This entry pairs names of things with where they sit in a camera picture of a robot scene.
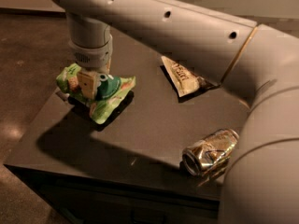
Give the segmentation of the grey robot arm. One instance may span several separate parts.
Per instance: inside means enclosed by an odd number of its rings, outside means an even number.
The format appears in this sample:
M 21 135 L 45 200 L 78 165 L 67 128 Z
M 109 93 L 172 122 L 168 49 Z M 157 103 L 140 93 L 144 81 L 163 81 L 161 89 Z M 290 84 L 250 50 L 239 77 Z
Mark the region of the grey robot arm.
M 176 0 L 52 0 L 107 23 L 249 104 L 220 224 L 299 224 L 299 40 Z

